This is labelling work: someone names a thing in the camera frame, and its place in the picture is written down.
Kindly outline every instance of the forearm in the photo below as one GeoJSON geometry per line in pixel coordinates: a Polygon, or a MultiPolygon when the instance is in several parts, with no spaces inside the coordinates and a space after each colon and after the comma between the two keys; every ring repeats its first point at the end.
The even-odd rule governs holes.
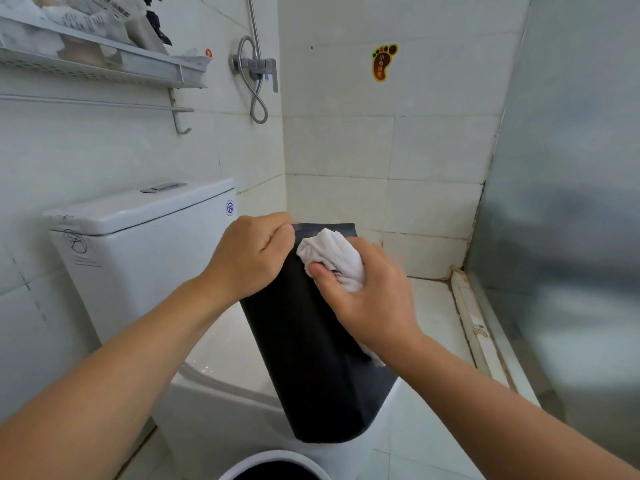
{"type": "Polygon", "coordinates": [[[156,398],[226,307],[198,288],[180,286],[12,416],[0,428],[3,476],[112,478],[156,398]]]}
{"type": "Polygon", "coordinates": [[[428,337],[414,337],[383,359],[422,396],[488,480],[640,478],[428,337]]]}

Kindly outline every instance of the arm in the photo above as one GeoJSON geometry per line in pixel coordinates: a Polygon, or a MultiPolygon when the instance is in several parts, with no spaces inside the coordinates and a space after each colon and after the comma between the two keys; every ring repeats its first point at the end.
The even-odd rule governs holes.
{"type": "Polygon", "coordinates": [[[269,284],[295,240],[288,214],[240,217],[182,284],[0,427],[3,478],[110,479],[204,332],[269,284]]]}
{"type": "Polygon", "coordinates": [[[624,461],[425,336],[402,269],[379,246],[349,241],[362,256],[366,285],[348,293],[316,263],[309,272],[320,292],[348,332],[422,396],[487,479],[640,479],[624,461]]]}

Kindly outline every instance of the person's left hand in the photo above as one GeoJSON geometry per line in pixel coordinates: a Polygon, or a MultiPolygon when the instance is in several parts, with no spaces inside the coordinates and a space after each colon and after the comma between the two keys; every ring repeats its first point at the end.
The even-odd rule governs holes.
{"type": "Polygon", "coordinates": [[[239,217],[227,228],[196,280],[226,307],[257,293],[275,279],[293,249],[294,222],[286,212],[239,217]]]}

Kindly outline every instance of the cleaning rag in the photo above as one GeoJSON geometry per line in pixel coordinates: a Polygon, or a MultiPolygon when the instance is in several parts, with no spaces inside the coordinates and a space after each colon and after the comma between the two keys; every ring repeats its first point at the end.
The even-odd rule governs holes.
{"type": "MultiPolygon", "coordinates": [[[[324,228],[315,237],[303,239],[296,254],[302,259],[309,276],[309,264],[319,262],[335,275],[336,280],[348,292],[353,293],[364,286],[365,273],[360,253],[338,231],[324,228]]],[[[373,359],[376,366],[385,365],[370,348],[363,344],[358,345],[373,359]]]]}

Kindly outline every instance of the flush button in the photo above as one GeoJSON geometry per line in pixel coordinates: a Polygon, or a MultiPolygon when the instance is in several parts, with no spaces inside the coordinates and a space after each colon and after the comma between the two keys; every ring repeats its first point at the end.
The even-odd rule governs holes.
{"type": "Polygon", "coordinates": [[[166,184],[154,185],[153,187],[149,187],[148,189],[142,189],[140,192],[144,194],[156,194],[160,192],[165,192],[167,190],[178,189],[180,187],[184,187],[186,184],[183,182],[169,182],[166,184]]]}

